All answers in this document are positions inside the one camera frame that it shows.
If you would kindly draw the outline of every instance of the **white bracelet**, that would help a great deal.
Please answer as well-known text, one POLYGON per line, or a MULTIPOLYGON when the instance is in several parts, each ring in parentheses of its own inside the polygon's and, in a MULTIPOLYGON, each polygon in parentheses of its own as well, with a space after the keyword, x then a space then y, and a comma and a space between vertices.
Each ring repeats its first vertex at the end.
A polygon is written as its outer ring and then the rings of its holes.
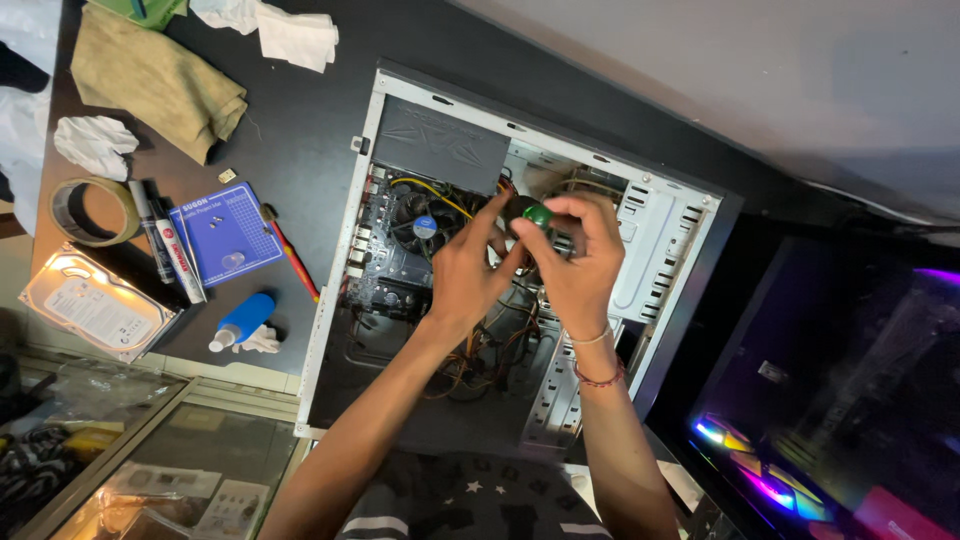
POLYGON ((597 337, 594 337, 593 339, 573 339, 572 337, 570 337, 570 332, 566 333, 566 337, 569 338, 570 343, 574 345, 589 345, 590 343, 596 343, 597 341, 600 341, 601 339, 603 339, 604 337, 607 337, 607 335, 611 333, 613 333, 613 328, 611 328, 610 326, 610 321, 607 321, 607 327, 603 330, 603 333, 601 333, 597 337))

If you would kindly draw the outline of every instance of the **hard drive label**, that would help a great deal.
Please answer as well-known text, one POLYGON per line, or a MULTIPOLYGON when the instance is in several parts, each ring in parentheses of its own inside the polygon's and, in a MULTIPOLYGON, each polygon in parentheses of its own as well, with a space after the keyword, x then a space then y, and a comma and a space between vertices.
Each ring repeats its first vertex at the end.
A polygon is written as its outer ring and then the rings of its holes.
POLYGON ((138 345, 153 327, 153 323, 81 278, 67 279, 43 305, 115 349, 138 345))

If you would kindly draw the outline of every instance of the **cpu fan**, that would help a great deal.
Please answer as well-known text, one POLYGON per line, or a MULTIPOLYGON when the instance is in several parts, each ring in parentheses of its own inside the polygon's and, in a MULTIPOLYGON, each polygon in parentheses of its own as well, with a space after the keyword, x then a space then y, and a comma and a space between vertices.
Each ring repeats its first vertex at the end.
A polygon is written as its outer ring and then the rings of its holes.
POLYGON ((407 253, 430 260, 466 225, 463 215, 432 193, 411 191, 396 201, 390 234, 407 253))

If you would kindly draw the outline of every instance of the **white wall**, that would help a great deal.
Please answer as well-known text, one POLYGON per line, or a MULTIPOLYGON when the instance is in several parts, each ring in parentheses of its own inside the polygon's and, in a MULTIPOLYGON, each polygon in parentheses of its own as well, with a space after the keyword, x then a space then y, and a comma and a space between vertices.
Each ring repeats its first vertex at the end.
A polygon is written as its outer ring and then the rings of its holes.
POLYGON ((457 1, 795 176, 960 218, 958 0, 457 1))

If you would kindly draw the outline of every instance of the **hand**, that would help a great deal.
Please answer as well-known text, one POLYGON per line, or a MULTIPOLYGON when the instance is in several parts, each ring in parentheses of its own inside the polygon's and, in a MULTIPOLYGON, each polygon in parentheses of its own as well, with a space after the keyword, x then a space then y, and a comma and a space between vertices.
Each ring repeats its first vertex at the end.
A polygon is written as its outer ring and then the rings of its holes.
POLYGON ((518 217, 510 226, 537 260, 550 305, 567 333, 573 339, 593 339, 607 327, 607 305, 623 262, 616 208, 610 199, 590 192, 544 204, 557 214, 551 225, 573 236, 575 258, 560 257, 529 219, 518 217))
POLYGON ((517 243, 496 270, 487 263, 487 242, 497 235, 496 216, 510 200, 497 195, 473 216, 433 257, 433 305, 424 322, 444 329, 444 338, 460 343, 511 284, 523 245, 517 243))

